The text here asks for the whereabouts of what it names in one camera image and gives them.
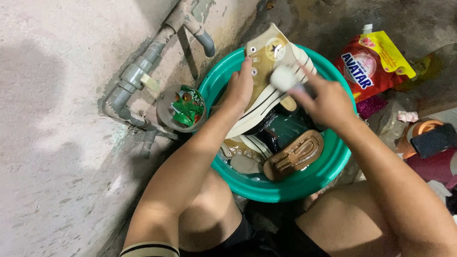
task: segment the wall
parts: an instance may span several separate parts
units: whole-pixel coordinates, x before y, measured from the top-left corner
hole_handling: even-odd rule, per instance
[[[170,142],[158,137],[150,160],[139,159],[142,135],[101,113],[100,103],[115,85],[115,74],[156,34],[176,2],[0,5],[0,256],[103,252]],[[151,76],[162,89],[201,81],[237,45],[257,2],[201,0],[195,16],[212,35],[216,57],[207,59],[181,31]],[[156,96],[144,89],[130,104],[156,120]]]

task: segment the red detergent pouch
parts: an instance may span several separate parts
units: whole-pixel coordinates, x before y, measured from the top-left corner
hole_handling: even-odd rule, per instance
[[[356,103],[416,76],[387,34],[371,28],[365,25],[363,34],[351,39],[335,61]]]

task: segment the black phone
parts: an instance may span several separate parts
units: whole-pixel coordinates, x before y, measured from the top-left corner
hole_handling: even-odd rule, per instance
[[[411,138],[410,143],[417,154],[425,159],[457,146],[457,133],[452,124],[446,123]]]

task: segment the striped sleeve cuff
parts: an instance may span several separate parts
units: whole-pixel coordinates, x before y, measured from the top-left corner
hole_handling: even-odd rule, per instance
[[[179,257],[178,248],[164,242],[141,242],[122,250],[119,257]]]

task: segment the teal basin rim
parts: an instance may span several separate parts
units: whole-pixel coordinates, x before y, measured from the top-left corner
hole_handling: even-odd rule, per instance
[[[306,47],[297,45],[311,58],[317,71],[326,79],[338,81],[350,95],[354,111],[356,104],[351,90],[340,72],[323,56]],[[208,73],[198,88],[207,106],[212,106],[219,91],[230,79],[234,71],[241,68],[244,48],[239,48],[221,61]],[[245,198],[267,203],[285,202],[311,195],[330,183],[344,168],[351,152],[335,132],[328,129],[323,133],[324,150],[322,155],[303,171],[288,176],[281,182],[270,182],[259,176],[246,176],[237,173],[217,155],[211,167],[230,186],[230,189]]]

